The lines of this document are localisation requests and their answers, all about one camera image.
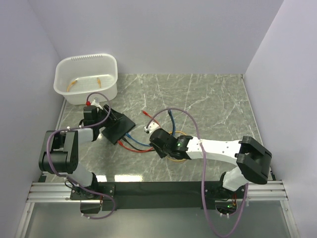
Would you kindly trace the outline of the black network switch box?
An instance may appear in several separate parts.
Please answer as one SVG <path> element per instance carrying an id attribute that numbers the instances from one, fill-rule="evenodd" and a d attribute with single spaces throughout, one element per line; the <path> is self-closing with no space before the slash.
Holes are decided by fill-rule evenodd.
<path id="1" fill-rule="evenodd" d="M 105 126 L 102 135 L 113 145 L 120 141 L 135 126 L 135 122 L 128 118 L 125 114 L 119 123 L 115 126 Z"/>

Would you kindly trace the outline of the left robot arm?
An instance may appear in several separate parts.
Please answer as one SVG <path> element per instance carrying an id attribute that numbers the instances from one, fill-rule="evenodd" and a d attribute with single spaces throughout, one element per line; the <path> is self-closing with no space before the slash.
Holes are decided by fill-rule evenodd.
<path id="1" fill-rule="evenodd" d="M 125 119 L 124 114 L 108 105 L 85 106 L 78 128 L 46 132 L 39 157 L 40 170 L 65 178 L 79 196 L 104 197 L 96 175 L 79 163 L 79 144 L 96 141 L 100 133 L 115 144 L 125 134 Z"/>

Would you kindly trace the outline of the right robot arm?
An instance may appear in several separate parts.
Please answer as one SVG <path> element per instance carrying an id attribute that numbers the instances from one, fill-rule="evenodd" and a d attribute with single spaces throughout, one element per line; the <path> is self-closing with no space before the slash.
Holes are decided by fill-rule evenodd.
<path id="1" fill-rule="evenodd" d="M 194 136 L 174 137 L 164 129 L 145 128 L 150 146 L 160 158 L 170 156 L 177 160 L 193 160 L 206 157 L 210 160 L 230 163 L 235 166 L 225 172 L 218 185 L 218 193 L 229 198 L 238 188 L 251 182 L 267 184 L 272 154 L 250 136 L 241 140 L 217 141 Z"/>

